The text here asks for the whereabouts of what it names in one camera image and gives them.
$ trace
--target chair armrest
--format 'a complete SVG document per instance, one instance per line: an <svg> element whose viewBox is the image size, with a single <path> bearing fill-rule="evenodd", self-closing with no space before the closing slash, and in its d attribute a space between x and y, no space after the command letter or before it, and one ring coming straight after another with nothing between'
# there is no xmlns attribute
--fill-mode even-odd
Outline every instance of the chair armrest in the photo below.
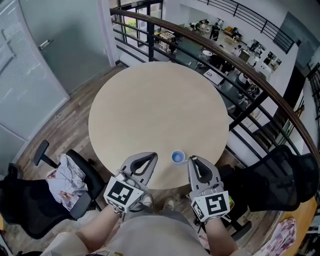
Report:
<svg viewBox="0 0 320 256"><path fill-rule="evenodd" d="M84 192L82 196L78 199L78 201L75 203L75 205L70 210L70 215L75 220L78 220L81 218L85 213L87 212L90 204L92 202L92 198L88 194L88 192Z"/></svg>
<svg viewBox="0 0 320 256"><path fill-rule="evenodd" d="M35 166L38 166L38 164L42 160L53 168L58 167L58 165L54 161L52 161L49 157L45 155L45 152L48 147L49 147L49 142L47 140L43 140L39 145L39 147L36 149L36 152L33 157L33 163Z"/></svg>

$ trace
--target office chair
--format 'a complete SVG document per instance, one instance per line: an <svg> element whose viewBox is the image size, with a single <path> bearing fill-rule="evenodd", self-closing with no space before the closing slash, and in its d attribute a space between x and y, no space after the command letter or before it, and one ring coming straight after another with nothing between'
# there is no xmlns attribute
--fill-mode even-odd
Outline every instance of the office chair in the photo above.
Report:
<svg viewBox="0 0 320 256"><path fill-rule="evenodd" d="M59 164L53 162L45 155L49 143L44 140L38 147L34 164L37 166L41 160L53 168ZM88 191L82 194L71 211L61 203L56 202L52 196L45 179L23 180L6 176L0 181L0 213L10 225L18 224L33 239L40 239L55 225L63 220L76 221L88 210L101 208L96 198L102 192L105 182L97 171L74 150L66 153L85 173L84 182Z"/></svg>
<svg viewBox="0 0 320 256"><path fill-rule="evenodd" d="M294 211L316 194L320 179L314 156L294 155L286 145L234 174L251 212Z"/></svg>
<svg viewBox="0 0 320 256"><path fill-rule="evenodd" d="M294 211L300 203L308 201L318 191L319 167L312 154L297 156L286 145L279 145L262 160L235 170L230 165L218 168L224 190L228 190L234 207L227 214L231 222L222 219L227 227L232 225L236 232L234 240L242 237L251 228L248 221L244 226L237 223L248 209L259 211Z"/></svg>

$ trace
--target pink fabric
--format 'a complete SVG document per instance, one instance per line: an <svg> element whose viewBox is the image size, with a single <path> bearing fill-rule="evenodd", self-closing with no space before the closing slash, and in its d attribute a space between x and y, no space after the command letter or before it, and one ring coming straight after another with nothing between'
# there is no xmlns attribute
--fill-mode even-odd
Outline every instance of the pink fabric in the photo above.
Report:
<svg viewBox="0 0 320 256"><path fill-rule="evenodd" d="M296 241L297 227L294 218L280 222L271 239L254 255L255 256L280 256Z"/></svg>

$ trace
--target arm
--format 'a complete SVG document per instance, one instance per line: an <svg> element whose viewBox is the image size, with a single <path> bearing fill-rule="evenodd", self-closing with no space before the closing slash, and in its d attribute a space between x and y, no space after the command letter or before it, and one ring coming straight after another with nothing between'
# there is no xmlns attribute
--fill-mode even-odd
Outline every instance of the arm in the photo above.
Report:
<svg viewBox="0 0 320 256"><path fill-rule="evenodd" d="M229 256L238 249L220 218L209 220L205 230L212 256Z"/></svg>
<svg viewBox="0 0 320 256"><path fill-rule="evenodd" d="M75 234L85 244L89 252L94 252L106 242L118 220L119 215L108 205L96 218L80 228Z"/></svg>

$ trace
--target grey shorts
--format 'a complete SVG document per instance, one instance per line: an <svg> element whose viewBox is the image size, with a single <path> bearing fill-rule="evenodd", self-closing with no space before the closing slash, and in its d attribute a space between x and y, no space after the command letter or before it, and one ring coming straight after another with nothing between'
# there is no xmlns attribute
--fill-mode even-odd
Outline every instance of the grey shorts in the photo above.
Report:
<svg viewBox="0 0 320 256"><path fill-rule="evenodd" d="M133 211L138 211L138 212L129 212L125 215L124 217L124 221L130 220L132 218L136 218L139 216L165 216L168 217L170 219L182 222L184 224L189 225L190 227L192 227L189 223L189 221L178 211L175 210L170 210L170 209L162 209L161 211L159 211L158 214L153 213L152 209L150 207L147 207L145 205L137 205L135 208L132 209Z"/></svg>

